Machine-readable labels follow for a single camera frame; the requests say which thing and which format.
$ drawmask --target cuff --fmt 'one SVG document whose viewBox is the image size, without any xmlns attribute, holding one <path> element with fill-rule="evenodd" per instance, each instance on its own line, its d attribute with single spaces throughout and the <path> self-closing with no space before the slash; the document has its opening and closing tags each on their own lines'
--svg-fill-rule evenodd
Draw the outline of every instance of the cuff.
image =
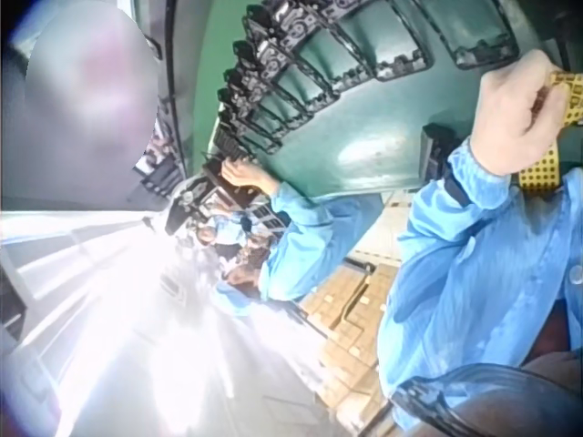
<svg viewBox="0 0 583 437">
<path fill-rule="evenodd" d="M 455 180 L 479 208 L 498 208 L 508 197 L 510 176 L 499 177 L 482 168 L 474 159 L 469 144 L 470 138 L 448 158 Z"/>
<path fill-rule="evenodd" d="M 271 197 L 271 208 L 274 212 L 282 212 L 290 200 L 298 196 L 300 194 L 290 184 L 282 182 L 277 193 Z"/>
</svg>

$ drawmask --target black strap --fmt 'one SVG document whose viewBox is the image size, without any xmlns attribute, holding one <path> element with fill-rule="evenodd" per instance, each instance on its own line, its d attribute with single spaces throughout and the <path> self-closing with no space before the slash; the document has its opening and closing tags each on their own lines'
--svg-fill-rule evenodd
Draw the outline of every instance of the black strap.
<svg viewBox="0 0 583 437">
<path fill-rule="evenodd" d="M 465 208 L 472 203 L 462 185 L 455 178 L 449 163 L 445 166 L 444 188 L 447 194 L 454 198 L 461 207 Z"/>
</svg>

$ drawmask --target person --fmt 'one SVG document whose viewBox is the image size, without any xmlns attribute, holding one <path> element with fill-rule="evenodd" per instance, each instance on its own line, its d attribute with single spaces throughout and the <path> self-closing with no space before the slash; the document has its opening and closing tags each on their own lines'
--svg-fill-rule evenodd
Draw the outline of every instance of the person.
<svg viewBox="0 0 583 437">
<path fill-rule="evenodd" d="M 535 50 L 486 73 L 448 176 L 415 195 L 378 331 L 386 396 L 414 376 L 473 363 L 518 368 L 581 347 L 583 172 L 572 169 L 547 198 L 510 183 L 562 128 L 569 92 L 548 86 L 556 69 Z M 417 422 L 400 409 L 394 417 L 405 429 Z"/>
<path fill-rule="evenodd" d="M 202 246 L 234 245 L 245 247 L 251 233 L 259 233 L 257 223 L 243 211 L 231 211 L 221 204 L 211 207 L 213 216 L 209 223 L 196 230 L 196 236 Z"/>
<path fill-rule="evenodd" d="M 237 306 L 238 314 L 253 300 L 297 300 L 309 293 L 343 262 L 384 207 L 379 194 L 305 198 L 245 160 L 226 159 L 221 174 L 234 186 L 259 188 L 271 198 L 275 212 L 291 219 L 275 248 L 237 266 L 218 284 L 217 292 L 233 298 L 225 301 Z"/>
</svg>

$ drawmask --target metal frame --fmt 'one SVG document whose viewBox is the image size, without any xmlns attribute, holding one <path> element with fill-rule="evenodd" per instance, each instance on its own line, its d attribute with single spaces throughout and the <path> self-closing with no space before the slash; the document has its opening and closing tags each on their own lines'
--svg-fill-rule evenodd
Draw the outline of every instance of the metal frame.
<svg viewBox="0 0 583 437">
<path fill-rule="evenodd" d="M 500 16 L 500 19 L 502 20 L 502 23 L 504 25 L 505 30 L 507 31 L 508 37 L 509 37 L 509 44 L 507 46 L 507 48 L 510 50 L 510 53 L 507 56 L 503 56 L 503 57 L 499 57 L 498 59 L 487 59 L 484 62 L 480 62 L 478 59 L 476 60 L 475 64 L 471 64 L 471 65 L 465 65 L 465 64 L 460 64 L 459 60 L 458 60 L 458 56 L 457 56 L 457 52 L 459 52 L 459 50 L 461 48 L 463 48 L 466 52 L 476 56 L 476 53 L 479 53 L 480 50 L 491 50 L 491 51 L 498 51 L 499 52 L 503 49 L 502 46 L 475 46 L 475 47 L 471 47 L 468 49 L 465 49 L 464 47 L 458 47 L 456 50 L 454 50 L 451 45 L 449 44 L 449 42 L 447 41 L 447 38 L 445 37 L 444 33 L 442 32 L 441 28 L 439 27 L 439 25 L 436 23 L 436 21 L 434 20 L 434 18 L 431 16 L 431 14 L 429 13 L 429 11 L 427 11 L 427 9 L 425 8 L 425 6 L 423 5 L 423 1 L 424 0 L 412 0 L 414 5 L 417 7 L 417 9 L 421 12 L 421 14 L 423 15 L 423 17 L 425 18 L 425 20 L 427 20 L 427 22 L 429 23 L 429 25 L 434 29 L 434 31 L 437 33 L 437 35 L 439 36 L 439 39 L 441 40 L 441 42 L 444 44 L 445 49 L 447 50 L 447 53 L 449 53 L 449 55 L 451 56 L 451 58 L 453 59 L 455 65 L 461 69 L 461 70 L 469 70 L 472 68 L 478 68 L 480 66 L 488 66 L 488 65 L 492 65 L 492 64 L 503 64 L 503 63 L 509 63 L 512 62 L 514 60 L 516 60 L 518 58 L 519 55 L 519 48 L 518 48 L 518 42 L 517 39 L 514 35 L 514 32 L 512 30 L 512 26 L 510 25 L 510 22 L 508 20 L 508 17 L 506 15 L 506 11 L 504 10 L 504 8 L 502 7 L 502 5 L 500 4 L 499 0 L 484 0 L 484 1 L 489 1 L 492 3 L 492 5 L 494 6 L 494 8 L 496 9 L 496 11 L 498 12 L 498 15 Z"/>
</svg>

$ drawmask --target workstation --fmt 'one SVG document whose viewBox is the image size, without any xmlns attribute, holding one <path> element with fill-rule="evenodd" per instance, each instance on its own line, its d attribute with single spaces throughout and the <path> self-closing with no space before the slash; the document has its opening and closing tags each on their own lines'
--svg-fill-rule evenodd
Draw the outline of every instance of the workstation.
<svg viewBox="0 0 583 437">
<path fill-rule="evenodd" d="M 581 435 L 576 7 L 117 3 L 172 172 L 163 208 L 3 212 L 24 429 Z"/>
</svg>

